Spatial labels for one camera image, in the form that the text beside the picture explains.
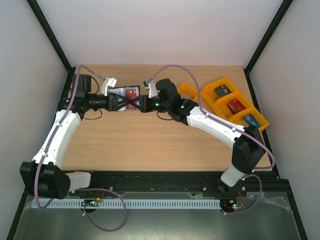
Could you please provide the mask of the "black leather card holder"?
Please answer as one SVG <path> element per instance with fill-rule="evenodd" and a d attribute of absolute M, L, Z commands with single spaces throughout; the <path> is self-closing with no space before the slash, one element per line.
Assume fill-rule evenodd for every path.
<path fill-rule="evenodd" d="M 137 90 L 137 97 L 140 96 L 140 87 L 138 85 L 110 88 L 108 90 L 108 94 L 118 94 L 118 95 L 126 97 L 126 90 L 127 89 L 136 89 Z"/>

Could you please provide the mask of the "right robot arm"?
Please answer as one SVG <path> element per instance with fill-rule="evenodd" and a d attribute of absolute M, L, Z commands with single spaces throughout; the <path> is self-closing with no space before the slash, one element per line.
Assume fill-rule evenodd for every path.
<path fill-rule="evenodd" d="M 149 94 L 137 98 L 142 113 L 168 113 L 172 120 L 200 129 L 232 149 L 231 165 L 222 174 L 218 191 L 224 196 L 233 193 L 236 183 L 254 170 L 266 152 L 259 129 L 252 124 L 245 127 L 231 123 L 205 111 L 197 102 L 182 98 L 168 78 L 145 80 L 143 84 Z"/>

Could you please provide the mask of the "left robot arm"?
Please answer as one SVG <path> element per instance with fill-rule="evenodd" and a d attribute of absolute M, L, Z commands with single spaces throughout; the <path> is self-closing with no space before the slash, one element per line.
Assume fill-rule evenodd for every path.
<path fill-rule="evenodd" d="M 117 79 L 104 79 L 92 92 L 93 76 L 74 75 L 70 90 L 59 103 L 51 130 L 30 162 L 23 162 L 20 174 L 28 194 L 35 197 L 64 199 L 69 192 L 87 188 L 91 174 L 84 171 L 65 173 L 62 165 L 70 140 L 89 110 L 125 111 L 140 96 L 138 85 L 116 87 Z"/>

